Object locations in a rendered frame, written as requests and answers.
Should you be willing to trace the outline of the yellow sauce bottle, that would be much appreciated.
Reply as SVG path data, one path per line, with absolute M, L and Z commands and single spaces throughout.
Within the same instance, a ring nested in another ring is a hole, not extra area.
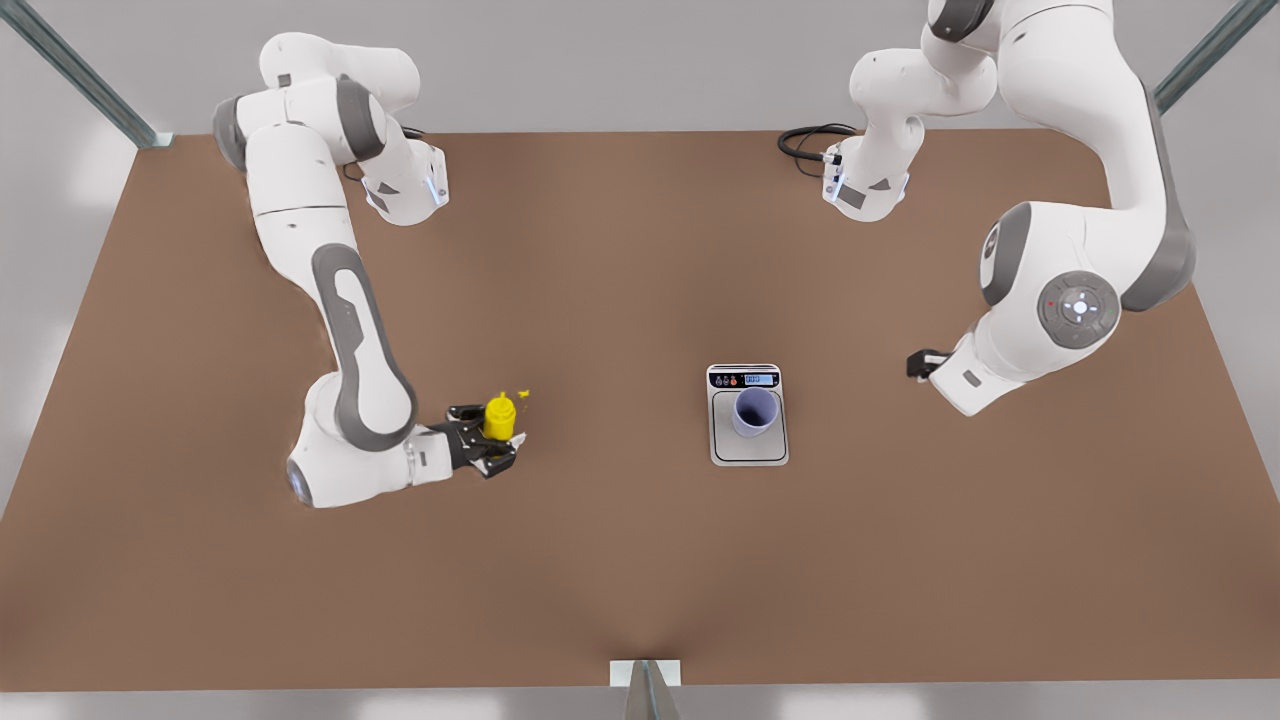
M 525 441 L 525 434 L 516 432 L 516 402 L 502 391 L 490 398 L 483 409 L 481 433 L 486 439 L 517 448 Z

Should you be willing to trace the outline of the lavender cup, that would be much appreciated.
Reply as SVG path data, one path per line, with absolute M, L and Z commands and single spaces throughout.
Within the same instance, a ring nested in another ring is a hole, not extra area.
M 731 421 L 739 436 L 753 438 L 771 429 L 778 420 L 780 413 L 780 401 L 772 389 L 748 387 L 735 396 Z

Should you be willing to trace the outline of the silver kitchen scale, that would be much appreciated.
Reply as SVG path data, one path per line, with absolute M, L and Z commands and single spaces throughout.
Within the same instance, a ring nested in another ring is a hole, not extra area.
M 705 373 L 710 460 L 722 468 L 788 461 L 782 374 L 773 364 L 713 364 Z

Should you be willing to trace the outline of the silver frame post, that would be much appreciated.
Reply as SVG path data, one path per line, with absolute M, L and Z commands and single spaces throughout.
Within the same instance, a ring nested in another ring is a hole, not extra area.
M 1174 108 L 1277 5 L 1280 0 L 1236 0 L 1215 27 L 1156 85 L 1152 95 L 1158 114 L 1164 115 Z
M 609 685 L 627 689 L 623 720 L 681 720 L 671 688 L 680 687 L 677 659 L 611 660 Z
M 96 72 L 27 0 L 0 0 L 8 23 L 45 61 L 65 78 L 137 149 L 164 149 L 172 132 L 157 132 Z

